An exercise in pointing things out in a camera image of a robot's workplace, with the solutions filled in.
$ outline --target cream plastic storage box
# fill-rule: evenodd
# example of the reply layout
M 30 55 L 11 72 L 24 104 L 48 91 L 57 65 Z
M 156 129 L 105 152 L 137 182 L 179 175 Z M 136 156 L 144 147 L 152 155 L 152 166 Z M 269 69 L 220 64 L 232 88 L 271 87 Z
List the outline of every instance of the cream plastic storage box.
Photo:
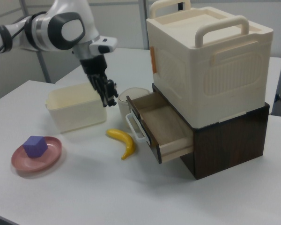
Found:
M 155 86 L 193 128 L 265 104 L 273 30 L 212 7 L 156 17 L 182 2 L 160 0 L 147 19 Z
M 46 107 L 61 133 L 106 121 L 106 108 L 89 82 L 49 93 Z

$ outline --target drawer handle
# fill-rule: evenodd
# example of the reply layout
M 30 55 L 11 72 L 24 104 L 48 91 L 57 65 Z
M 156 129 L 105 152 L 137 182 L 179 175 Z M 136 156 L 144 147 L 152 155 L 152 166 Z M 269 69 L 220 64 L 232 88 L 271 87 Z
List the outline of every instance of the drawer handle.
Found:
M 201 26 L 196 33 L 195 43 L 196 48 L 201 48 L 203 46 L 203 37 L 209 32 L 221 30 L 228 27 L 233 27 L 237 25 L 242 25 L 241 34 L 247 35 L 249 34 L 249 21 L 242 15 L 237 15 L 231 18 L 221 19 L 217 22 L 213 22 L 210 24 L 206 24 Z
M 139 137 L 137 135 L 137 133 L 135 132 L 135 130 L 134 130 L 134 128 L 133 128 L 133 126 L 132 126 L 132 124 L 130 122 L 131 118 L 133 118 L 135 120 L 137 126 L 139 127 L 140 131 L 142 132 L 143 137 Z M 146 132 L 142 128 L 140 122 L 138 121 L 138 119 L 136 118 L 136 116 L 135 116 L 135 114 L 134 114 L 134 112 L 132 110 L 131 110 L 130 114 L 126 115 L 126 121 L 127 121 L 128 125 L 129 125 L 129 127 L 130 127 L 130 129 L 131 129 L 131 131 L 132 131 L 132 133 L 133 133 L 133 135 L 135 137 L 135 139 L 137 140 L 137 142 L 140 142 L 140 143 L 147 142 L 149 145 L 151 144 L 150 140 L 149 140 L 149 138 L 148 138 L 148 136 L 146 134 Z

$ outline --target round plate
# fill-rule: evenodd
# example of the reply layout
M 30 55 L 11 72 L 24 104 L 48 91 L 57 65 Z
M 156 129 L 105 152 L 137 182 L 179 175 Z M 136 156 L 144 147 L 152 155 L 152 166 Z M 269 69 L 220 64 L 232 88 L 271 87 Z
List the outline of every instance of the round plate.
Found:
M 21 145 L 11 157 L 11 163 L 15 169 L 25 172 L 42 170 L 52 165 L 61 155 L 61 142 L 55 137 L 44 137 L 48 145 L 41 157 L 29 158 Z

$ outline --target wooden drawer box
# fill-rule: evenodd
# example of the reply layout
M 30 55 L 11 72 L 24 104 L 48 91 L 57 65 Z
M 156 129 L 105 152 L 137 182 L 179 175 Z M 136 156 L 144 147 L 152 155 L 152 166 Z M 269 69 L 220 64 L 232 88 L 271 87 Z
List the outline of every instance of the wooden drawer box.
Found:
M 269 105 L 203 128 L 192 128 L 153 85 L 153 93 L 131 100 L 159 163 L 180 157 L 196 179 L 263 155 Z

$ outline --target toy banana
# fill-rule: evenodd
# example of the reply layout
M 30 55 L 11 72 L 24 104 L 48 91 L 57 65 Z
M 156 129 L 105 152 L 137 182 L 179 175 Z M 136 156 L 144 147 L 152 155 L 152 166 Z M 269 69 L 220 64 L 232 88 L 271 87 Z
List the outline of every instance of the toy banana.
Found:
M 129 134 L 118 129 L 108 129 L 106 133 L 108 136 L 120 140 L 126 144 L 126 151 L 121 157 L 122 160 L 126 159 L 128 156 L 134 153 L 135 144 L 132 137 Z

